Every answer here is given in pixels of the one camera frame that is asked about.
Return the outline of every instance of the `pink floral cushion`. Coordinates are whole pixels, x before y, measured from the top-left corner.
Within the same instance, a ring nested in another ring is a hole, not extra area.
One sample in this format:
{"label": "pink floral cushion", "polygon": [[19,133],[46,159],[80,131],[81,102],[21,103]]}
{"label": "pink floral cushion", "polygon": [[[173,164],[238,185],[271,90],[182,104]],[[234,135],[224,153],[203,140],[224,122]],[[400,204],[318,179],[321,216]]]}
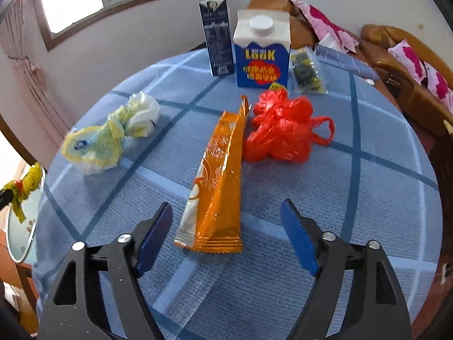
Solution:
{"label": "pink floral cushion", "polygon": [[424,63],[428,76],[428,90],[451,111],[453,109],[453,91],[441,73],[432,65]]}
{"label": "pink floral cushion", "polygon": [[407,43],[407,40],[403,40],[395,47],[389,48],[388,52],[404,65],[412,79],[418,84],[422,84],[422,80],[426,78],[426,70],[414,49]]}
{"label": "pink floral cushion", "polygon": [[290,0],[296,7],[299,8],[303,16],[311,24],[316,36],[320,41],[323,40],[328,33],[337,41],[338,45],[346,52],[346,50],[356,52],[355,46],[359,44],[349,33],[343,28],[333,24],[327,16],[316,9],[314,6],[300,0]]}

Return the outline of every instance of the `blue milk carton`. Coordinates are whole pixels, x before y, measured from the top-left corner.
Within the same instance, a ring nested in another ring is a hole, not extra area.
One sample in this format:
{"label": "blue milk carton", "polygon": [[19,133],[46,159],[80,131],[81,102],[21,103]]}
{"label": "blue milk carton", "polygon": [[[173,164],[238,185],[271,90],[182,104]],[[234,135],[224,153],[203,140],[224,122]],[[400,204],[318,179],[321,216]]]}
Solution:
{"label": "blue milk carton", "polygon": [[289,13],[239,10],[234,33],[236,76],[239,87],[269,88],[288,84]]}
{"label": "blue milk carton", "polygon": [[233,74],[233,48],[227,0],[203,0],[199,4],[211,73],[213,76]]}

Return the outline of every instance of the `bottle cap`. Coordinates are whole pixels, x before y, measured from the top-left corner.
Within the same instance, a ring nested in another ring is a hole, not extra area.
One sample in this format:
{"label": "bottle cap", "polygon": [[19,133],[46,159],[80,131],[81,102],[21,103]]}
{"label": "bottle cap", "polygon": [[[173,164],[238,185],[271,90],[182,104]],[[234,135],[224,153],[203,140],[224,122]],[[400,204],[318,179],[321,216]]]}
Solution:
{"label": "bottle cap", "polygon": [[257,15],[250,20],[250,27],[260,36],[268,36],[274,30],[273,20],[266,15]]}

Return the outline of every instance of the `table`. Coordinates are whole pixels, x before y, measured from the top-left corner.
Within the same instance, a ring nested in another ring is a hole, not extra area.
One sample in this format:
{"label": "table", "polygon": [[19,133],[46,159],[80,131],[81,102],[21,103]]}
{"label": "table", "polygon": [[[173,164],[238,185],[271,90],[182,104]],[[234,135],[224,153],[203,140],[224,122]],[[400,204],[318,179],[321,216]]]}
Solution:
{"label": "table", "polygon": [[[284,339],[313,284],[280,226],[291,198],[323,230],[346,241],[380,241],[405,295],[411,319],[436,271],[442,210],[436,176],[398,110],[361,78],[324,64],[328,95],[311,95],[315,116],[334,119],[329,147],[315,145],[305,164],[265,160],[242,166],[244,252],[209,255],[173,245],[193,177],[223,110],[236,112],[260,90],[237,88],[235,76],[212,77],[206,50],[163,60],[106,94],[76,124],[102,124],[143,90],[162,105],[157,132],[128,139],[119,166],[83,177],[59,154],[40,202],[35,283],[43,298],[70,246],[110,242],[150,218],[163,201],[174,222],[140,287],[167,339]],[[293,96],[293,84],[289,85]],[[320,129],[323,136],[327,127]],[[124,335],[112,291],[101,275],[112,330]],[[343,320],[352,272],[345,274],[329,334]]]}

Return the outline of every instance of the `red bag handle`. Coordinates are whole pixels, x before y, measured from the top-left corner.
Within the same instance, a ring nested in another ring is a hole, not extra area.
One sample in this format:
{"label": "red bag handle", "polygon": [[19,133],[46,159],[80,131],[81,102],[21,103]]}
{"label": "red bag handle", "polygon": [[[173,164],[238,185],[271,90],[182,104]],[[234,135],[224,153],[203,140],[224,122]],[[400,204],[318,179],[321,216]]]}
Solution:
{"label": "red bag handle", "polygon": [[312,131],[312,137],[313,137],[314,143],[316,143],[318,145],[326,146],[326,145],[330,144],[330,142],[332,142],[332,140],[334,139],[334,135],[335,135],[334,120],[328,116],[318,116],[318,117],[312,118],[311,121],[312,121],[312,129],[320,127],[326,121],[329,122],[330,137],[328,139],[318,136],[313,131]]}

